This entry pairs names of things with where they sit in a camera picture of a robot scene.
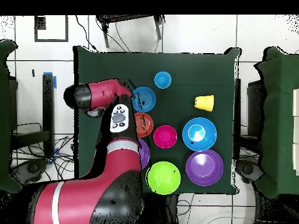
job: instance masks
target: light blue bowl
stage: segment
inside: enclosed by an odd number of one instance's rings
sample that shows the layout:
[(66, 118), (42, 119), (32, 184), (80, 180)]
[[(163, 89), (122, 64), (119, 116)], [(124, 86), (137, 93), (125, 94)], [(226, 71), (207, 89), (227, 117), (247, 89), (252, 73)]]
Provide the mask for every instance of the light blue bowl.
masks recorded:
[(136, 111), (146, 113), (156, 104), (156, 95), (149, 87), (138, 87), (133, 91), (132, 104)]
[(210, 149), (217, 139), (215, 125), (206, 118), (194, 118), (183, 129), (183, 141), (193, 151)]
[(165, 71), (161, 71), (155, 75), (155, 84), (160, 89), (166, 89), (171, 84), (171, 76)]

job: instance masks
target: plastic bowl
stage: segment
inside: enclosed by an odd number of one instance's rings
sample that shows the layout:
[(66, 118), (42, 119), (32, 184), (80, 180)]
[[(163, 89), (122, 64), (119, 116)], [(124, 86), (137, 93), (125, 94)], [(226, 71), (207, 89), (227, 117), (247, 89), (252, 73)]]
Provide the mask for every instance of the plastic bowl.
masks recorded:
[(183, 141), (193, 151), (210, 149), (216, 139), (216, 127), (206, 118), (194, 118), (184, 126)]
[(160, 195), (168, 195), (180, 185), (179, 169), (170, 162), (153, 164), (145, 176), (149, 188)]
[(171, 76), (165, 71), (161, 71), (155, 75), (155, 84), (160, 89), (166, 89), (171, 84)]
[(154, 142), (162, 149), (168, 149), (174, 146), (177, 138), (176, 130), (169, 125), (158, 127), (154, 133)]
[(132, 104), (136, 111), (146, 113), (156, 105), (156, 95), (149, 87), (138, 87), (133, 94)]
[(135, 113), (136, 131), (139, 138), (148, 136), (154, 129), (154, 122), (146, 113)]
[(222, 176), (223, 161), (213, 150), (194, 152), (186, 162), (186, 174), (198, 186), (215, 184)]
[(144, 142), (141, 138), (138, 138), (138, 141), (141, 145), (141, 148), (139, 148), (139, 155), (140, 155), (140, 161), (141, 161), (141, 170), (145, 168), (150, 161), (151, 152), (149, 150), (149, 147), (146, 142)]

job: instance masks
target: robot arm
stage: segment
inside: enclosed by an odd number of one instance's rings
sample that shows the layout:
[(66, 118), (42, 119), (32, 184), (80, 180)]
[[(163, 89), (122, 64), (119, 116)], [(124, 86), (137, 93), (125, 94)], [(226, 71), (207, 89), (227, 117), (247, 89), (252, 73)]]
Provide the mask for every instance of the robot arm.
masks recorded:
[(105, 168), (87, 180), (48, 183), (31, 197), (27, 217), (31, 224), (133, 224), (143, 209), (141, 164), (131, 103), (131, 92), (117, 79), (87, 83), (65, 90), (68, 106), (105, 111), (108, 134)]

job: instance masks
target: green bowl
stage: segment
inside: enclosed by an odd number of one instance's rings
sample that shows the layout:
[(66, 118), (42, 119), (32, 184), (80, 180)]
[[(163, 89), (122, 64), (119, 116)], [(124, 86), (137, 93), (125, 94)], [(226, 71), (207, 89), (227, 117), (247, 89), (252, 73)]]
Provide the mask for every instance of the green bowl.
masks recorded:
[(145, 175), (149, 188), (160, 195), (168, 195), (180, 185), (180, 171), (170, 162), (153, 164)]

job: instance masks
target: control button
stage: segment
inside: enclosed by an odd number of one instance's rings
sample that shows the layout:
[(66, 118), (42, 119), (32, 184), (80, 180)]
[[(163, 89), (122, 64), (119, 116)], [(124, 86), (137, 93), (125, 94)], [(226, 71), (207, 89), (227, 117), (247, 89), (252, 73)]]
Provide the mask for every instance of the control button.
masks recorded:
[(126, 119), (125, 115), (122, 113), (117, 113), (112, 117), (114, 123), (122, 122)]

